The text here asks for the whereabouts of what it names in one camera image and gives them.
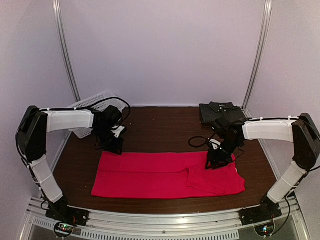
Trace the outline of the black pinstriped shirt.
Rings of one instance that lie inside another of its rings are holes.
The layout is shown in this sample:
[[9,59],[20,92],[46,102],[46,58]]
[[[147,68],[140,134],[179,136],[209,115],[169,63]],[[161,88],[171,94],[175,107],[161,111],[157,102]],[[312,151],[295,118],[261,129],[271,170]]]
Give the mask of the black pinstriped shirt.
[[215,120],[225,117],[228,121],[234,122],[246,118],[243,110],[232,102],[210,102],[199,105],[200,121],[203,125],[212,125]]

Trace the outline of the red garment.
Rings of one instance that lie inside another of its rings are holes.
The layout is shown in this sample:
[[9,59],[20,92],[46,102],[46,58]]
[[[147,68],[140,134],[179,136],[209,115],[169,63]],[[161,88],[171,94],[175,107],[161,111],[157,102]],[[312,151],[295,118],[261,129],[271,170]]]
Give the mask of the red garment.
[[91,195],[118,199],[185,199],[246,190],[236,164],[206,169],[207,152],[125,152],[101,155]]

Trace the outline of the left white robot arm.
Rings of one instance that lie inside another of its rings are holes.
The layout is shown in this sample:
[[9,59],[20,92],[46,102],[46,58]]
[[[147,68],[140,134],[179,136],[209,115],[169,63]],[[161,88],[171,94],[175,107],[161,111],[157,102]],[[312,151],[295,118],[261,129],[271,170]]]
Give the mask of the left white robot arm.
[[31,105],[16,132],[17,151],[47,200],[55,204],[64,194],[47,161],[47,134],[89,129],[103,150],[120,155],[124,142],[121,134],[126,131],[124,120],[122,112],[112,105],[103,111],[92,107],[41,109]]

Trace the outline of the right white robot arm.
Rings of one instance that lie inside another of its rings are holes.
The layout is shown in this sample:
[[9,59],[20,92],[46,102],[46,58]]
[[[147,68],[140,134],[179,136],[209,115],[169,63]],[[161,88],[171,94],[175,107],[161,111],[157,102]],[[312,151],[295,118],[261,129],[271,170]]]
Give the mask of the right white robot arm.
[[219,169],[234,160],[236,149],[246,141],[258,140],[277,181],[262,197],[256,210],[259,220],[268,220],[275,212],[275,205],[291,194],[301,181],[312,171],[319,169],[320,132],[308,113],[299,116],[245,118],[233,122],[225,117],[217,119],[213,125],[213,136],[222,142],[214,142],[210,137],[206,157],[206,169]]

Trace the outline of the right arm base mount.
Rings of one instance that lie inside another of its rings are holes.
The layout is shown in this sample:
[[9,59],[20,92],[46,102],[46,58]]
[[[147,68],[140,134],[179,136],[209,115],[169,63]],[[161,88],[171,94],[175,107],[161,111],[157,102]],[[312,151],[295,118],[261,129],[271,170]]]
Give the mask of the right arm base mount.
[[243,226],[253,225],[255,233],[261,238],[271,238],[280,232],[289,220],[291,205],[288,196],[290,196],[289,193],[284,197],[288,213],[281,226],[276,226],[275,223],[275,218],[282,216],[280,204],[268,200],[266,195],[261,199],[260,205],[250,208],[244,207],[238,211],[241,224]]

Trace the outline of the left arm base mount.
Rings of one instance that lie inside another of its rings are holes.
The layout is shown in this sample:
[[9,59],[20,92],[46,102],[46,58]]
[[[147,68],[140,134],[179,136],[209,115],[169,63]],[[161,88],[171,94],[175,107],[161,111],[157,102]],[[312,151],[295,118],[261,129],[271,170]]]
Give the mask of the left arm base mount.
[[43,194],[43,202],[40,207],[45,210],[47,218],[56,220],[54,224],[54,234],[64,240],[68,238],[76,229],[76,227],[85,227],[87,225],[90,212],[85,209],[69,206],[66,196],[62,196],[60,200],[53,203]]

